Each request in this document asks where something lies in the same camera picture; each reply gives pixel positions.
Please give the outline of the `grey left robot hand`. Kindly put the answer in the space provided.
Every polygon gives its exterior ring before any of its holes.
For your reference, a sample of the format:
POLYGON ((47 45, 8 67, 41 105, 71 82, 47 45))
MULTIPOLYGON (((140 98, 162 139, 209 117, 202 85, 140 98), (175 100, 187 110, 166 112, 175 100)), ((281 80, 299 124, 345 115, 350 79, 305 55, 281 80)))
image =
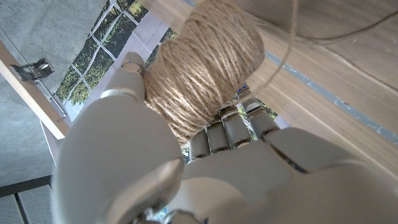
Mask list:
POLYGON ((397 181, 336 144, 256 116, 257 141, 185 163, 163 118, 143 105, 143 59, 123 58, 62 141, 56 223, 396 223, 397 181))

